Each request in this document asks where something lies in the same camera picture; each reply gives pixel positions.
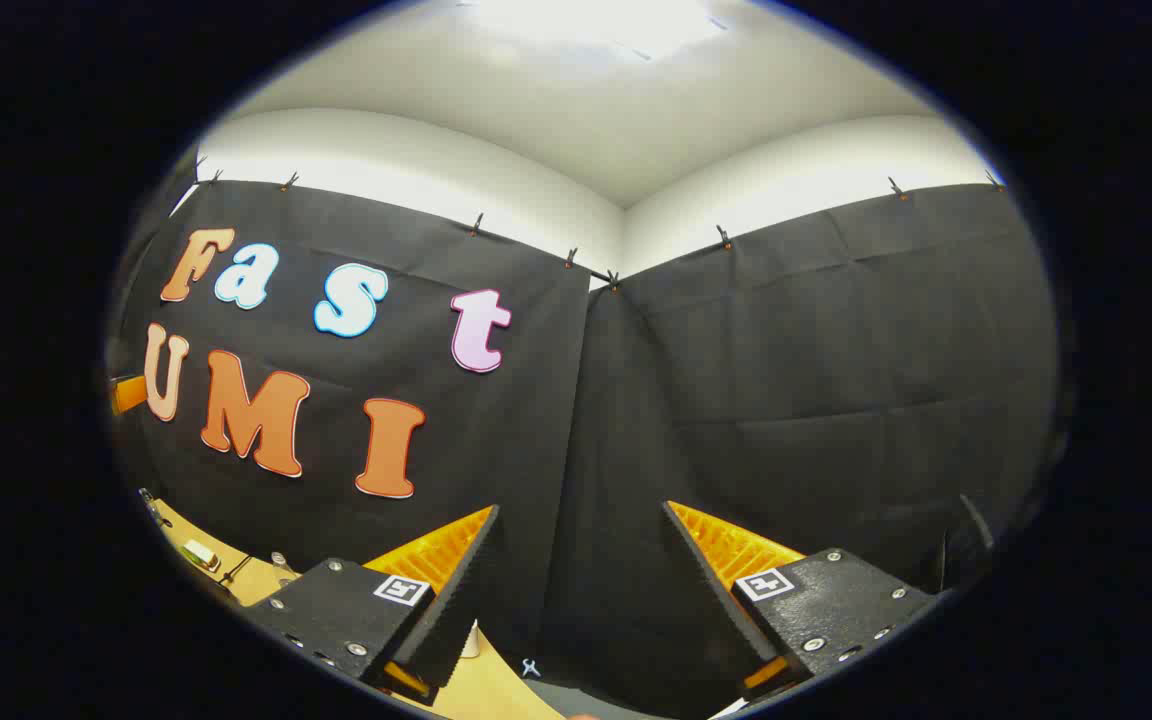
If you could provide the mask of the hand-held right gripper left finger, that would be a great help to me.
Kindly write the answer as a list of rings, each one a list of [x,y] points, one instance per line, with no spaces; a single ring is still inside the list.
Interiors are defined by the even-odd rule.
[[[241,615],[353,682],[433,705],[480,614],[499,514],[472,511],[364,564],[326,559]]]

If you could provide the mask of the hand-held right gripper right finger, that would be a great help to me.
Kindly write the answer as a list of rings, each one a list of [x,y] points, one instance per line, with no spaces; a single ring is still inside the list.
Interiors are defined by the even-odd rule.
[[[699,594],[696,643],[723,694],[750,705],[854,664],[938,598],[851,551],[805,555],[684,503],[662,511]]]

